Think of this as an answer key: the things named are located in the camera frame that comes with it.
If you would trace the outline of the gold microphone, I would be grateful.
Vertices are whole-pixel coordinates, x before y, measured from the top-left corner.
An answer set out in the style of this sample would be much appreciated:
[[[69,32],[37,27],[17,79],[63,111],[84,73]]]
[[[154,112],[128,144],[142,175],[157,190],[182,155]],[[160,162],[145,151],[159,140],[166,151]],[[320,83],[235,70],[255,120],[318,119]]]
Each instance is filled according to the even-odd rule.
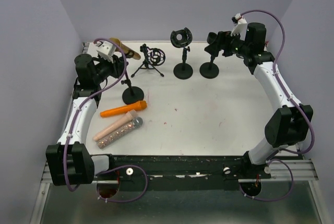
[[[123,52],[125,53],[126,58],[132,58],[135,60],[140,60],[141,56],[139,53],[134,51],[133,49],[126,46],[120,39],[118,38],[109,38],[110,41],[114,42],[116,45],[118,45]]]

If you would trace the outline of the black round base shock stand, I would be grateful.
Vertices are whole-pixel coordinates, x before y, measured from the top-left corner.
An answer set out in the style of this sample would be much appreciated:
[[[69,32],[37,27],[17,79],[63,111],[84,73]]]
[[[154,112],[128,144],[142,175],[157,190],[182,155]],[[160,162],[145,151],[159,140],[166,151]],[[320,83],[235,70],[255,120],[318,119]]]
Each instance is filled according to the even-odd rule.
[[[184,29],[172,31],[170,41],[175,48],[182,49],[182,62],[175,65],[173,74],[176,78],[186,80],[193,75],[193,68],[186,63],[187,53],[190,51],[190,43],[193,40],[191,31],[185,27]]]

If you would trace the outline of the black tripod shock mount stand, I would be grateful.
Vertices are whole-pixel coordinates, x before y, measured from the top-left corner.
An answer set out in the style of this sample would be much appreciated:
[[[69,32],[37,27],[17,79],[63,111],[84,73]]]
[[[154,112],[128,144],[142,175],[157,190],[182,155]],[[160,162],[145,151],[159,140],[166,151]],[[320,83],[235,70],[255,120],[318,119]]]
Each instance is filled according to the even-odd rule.
[[[140,46],[140,52],[144,54],[144,60],[137,70],[131,75],[131,78],[133,78],[141,69],[155,70],[161,77],[164,77],[164,74],[157,69],[157,66],[164,64],[166,60],[165,53],[159,48],[150,48],[146,44]]]

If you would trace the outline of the orange microphone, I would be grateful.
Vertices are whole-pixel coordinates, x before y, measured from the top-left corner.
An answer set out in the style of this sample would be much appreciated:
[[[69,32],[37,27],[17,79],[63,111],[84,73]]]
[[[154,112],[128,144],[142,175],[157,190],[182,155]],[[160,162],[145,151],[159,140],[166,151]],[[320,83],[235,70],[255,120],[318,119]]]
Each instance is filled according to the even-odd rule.
[[[122,107],[109,109],[100,113],[102,118],[116,116],[120,114],[125,114],[131,110],[142,111],[147,108],[147,103],[145,100],[137,101],[132,104],[124,105]]]

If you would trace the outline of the pink microphone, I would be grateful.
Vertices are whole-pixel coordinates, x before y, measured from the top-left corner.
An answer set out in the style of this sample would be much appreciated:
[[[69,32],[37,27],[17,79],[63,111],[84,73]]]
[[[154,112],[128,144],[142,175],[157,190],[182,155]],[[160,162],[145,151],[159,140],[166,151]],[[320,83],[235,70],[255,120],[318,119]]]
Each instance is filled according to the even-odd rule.
[[[119,129],[120,127],[127,124],[128,122],[132,121],[137,116],[138,116],[138,113],[135,110],[131,110],[131,111],[127,112],[122,118],[115,121],[114,123],[112,123],[111,125],[106,127],[105,129],[103,129],[102,131],[98,132],[93,137],[93,140],[95,142],[101,140],[103,137],[105,137],[106,135],[108,135],[108,134],[112,133],[113,131]]]

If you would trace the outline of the silver glitter microphone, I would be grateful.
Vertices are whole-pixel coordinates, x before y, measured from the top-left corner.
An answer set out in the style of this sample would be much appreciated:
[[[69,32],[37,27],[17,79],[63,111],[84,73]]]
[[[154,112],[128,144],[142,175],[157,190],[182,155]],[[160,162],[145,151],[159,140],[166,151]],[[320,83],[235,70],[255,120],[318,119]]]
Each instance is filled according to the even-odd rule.
[[[117,130],[103,137],[101,140],[97,141],[97,146],[100,149],[103,149],[107,147],[108,145],[110,145],[111,143],[129,134],[133,130],[140,128],[143,125],[143,123],[144,121],[141,117],[136,117],[129,123],[126,123],[125,125],[121,126]]]

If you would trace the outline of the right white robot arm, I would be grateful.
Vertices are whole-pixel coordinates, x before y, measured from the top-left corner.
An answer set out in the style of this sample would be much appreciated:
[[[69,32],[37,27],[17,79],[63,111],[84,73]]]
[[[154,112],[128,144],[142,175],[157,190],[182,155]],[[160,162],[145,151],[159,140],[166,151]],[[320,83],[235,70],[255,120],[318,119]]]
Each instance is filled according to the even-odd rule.
[[[236,55],[243,59],[250,73],[259,81],[273,108],[273,115],[265,125],[264,138],[245,153],[247,161],[240,165],[240,172],[252,178],[259,172],[259,166],[268,158],[289,146],[305,140],[313,108],[303,105],[293,98],[279,73],[272,53],[265,50],[266,27],[262,23],[251,22],[246,25],[246,35],[242,40],[232,31],[210,32],[205,52],[216,57],[219,52],[228,57]]]

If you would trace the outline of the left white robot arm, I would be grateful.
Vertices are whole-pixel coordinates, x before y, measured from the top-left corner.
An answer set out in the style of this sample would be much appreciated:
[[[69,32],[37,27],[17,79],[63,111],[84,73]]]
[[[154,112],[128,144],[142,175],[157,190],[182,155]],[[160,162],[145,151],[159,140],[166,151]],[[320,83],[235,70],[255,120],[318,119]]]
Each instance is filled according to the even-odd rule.
[[[125,58],[113,55],[109,62],[101,57],[80,54],[74,59],[77,79],[71,110],[63,134],[55,145],[46,149],[46,159],[52,183],[66,185],[74,191],[76,185],[92,183],[95,175],[109,180],[116,167],[107,155],[92,156],[86,148],[88,129],[103,89],[100,84],[112,76],[120,81],[124,76]]]

